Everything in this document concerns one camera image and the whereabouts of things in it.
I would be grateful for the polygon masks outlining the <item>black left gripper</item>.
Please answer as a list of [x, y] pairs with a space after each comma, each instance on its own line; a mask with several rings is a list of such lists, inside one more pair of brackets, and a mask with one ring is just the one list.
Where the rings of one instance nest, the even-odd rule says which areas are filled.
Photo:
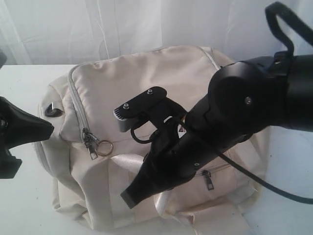
[[11, 155], [8, 149], [30, 142], [45, 141], [50, 138], [53, 125], [31, 115], [6, 98], [0, 98], [0, 178], [13, 179], [22, 160]]

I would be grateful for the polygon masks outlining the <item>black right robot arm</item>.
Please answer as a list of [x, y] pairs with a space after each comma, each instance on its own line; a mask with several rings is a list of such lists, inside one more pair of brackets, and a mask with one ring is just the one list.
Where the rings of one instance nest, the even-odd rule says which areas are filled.
[[164, 88], [152, 87], [129, 100], [129, 110], [119, 107], [131, 132], [148, 121], [156, 127], [139, 173], [121, 193], [128, 207], [190, 181], [217, 157], [283, 197], [313, 202], [270, 185], [225, 156], [268, 126], [312, 131], [311, 55], [258, 57], [222, 67], [190, 111], [166, 95]]

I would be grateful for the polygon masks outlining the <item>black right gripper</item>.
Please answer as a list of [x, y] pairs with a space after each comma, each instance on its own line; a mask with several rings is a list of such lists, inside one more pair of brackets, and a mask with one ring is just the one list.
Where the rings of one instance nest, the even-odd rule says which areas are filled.
[[130, 185], [120, 194], [132, 209], [143, 200], [171, 189], [170, 181], [190, 181], [196, 172], [216, 158], [212, 147], [220, 146], [219, 126], [206, 118], [154, 119], [150, 152]]

